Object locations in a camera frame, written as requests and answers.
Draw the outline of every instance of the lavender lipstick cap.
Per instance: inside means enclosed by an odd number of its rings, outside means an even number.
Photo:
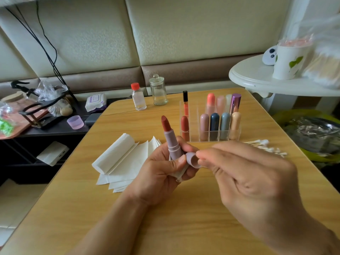
[[[241,102],[241,94],[234,93],[232,94],[232,101],[230,103],[229,113],[238,112]]]
[[[187,156],[187,163],[192,167],[198,169],[201,166],[198,164],[198,157],[196,156],[195,152],[188,152],[185,154]]]

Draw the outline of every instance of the person's left hand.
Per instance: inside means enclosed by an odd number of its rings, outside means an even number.
[[[177,137],[182,150],[196,152],[198,149],[191,146],[182,137]],[[166,199],[178,186],[176,178],[169,174],[181,171],[186,164],[186,156],[169,161],[168,143],[163,143],[144,162],[137,177],[124,191],[146,205],[156,205]],[[198,169],[189,166],[182,180],[189,180],[196,175]]]

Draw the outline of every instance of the upholstered wall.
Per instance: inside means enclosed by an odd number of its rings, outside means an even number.
[[[290,0],[42,0],[39,14],[58,51],[56,66],[73,92],[228,80],[242,59],[275,44]],[[15,7],[9,7],[19,16]],[[19,5],[54,59],[35,2]],[[58,82],[44,51],[0,8],[0,97],[10,81]]]

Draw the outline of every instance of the hand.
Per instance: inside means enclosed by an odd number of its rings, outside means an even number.
[[[326,250],[329,231],[304,209],[293,163],[236,141],[196,155],[214,173],[223,204],[264,243],[282,254]],[[320,240],[324,243],[316,247]]]
[[[182,137],[177,137],[182,150],[196,152],[198,149],[191,146]],[[176,178],[169,174],[181,171],[186,164],[185,155],[177,160],[169,161],[168,143],[160,145],[144,162],[137,177],[124,191],[131,197],[147,205],[155,205],[166,199],[178,186]],[[182,180],[189,180],[196,175],[198,169],[189,166]]]

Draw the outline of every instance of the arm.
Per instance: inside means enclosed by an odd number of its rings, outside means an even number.
[[[123,192],[69,255],[130,254],[148,206]]]
[[[281,255],[340,255],[340,241],[305,210],[297,170],[278,155],[227,141],[196,153],[212,170],[222,203]]]
[[[183,138],[178,137],[185,152],[196,152]],[[166,199],[179,183],[169,174],[181,171],[185,155],[169,161],[167,143],[159,146],[145,161],[138,176],[119,196],[108,214],[68,253],[68,255],[128,255],[131,253],[138,228],[148,207]],[[188,167],[183,180],[195,176],[197,169]]]

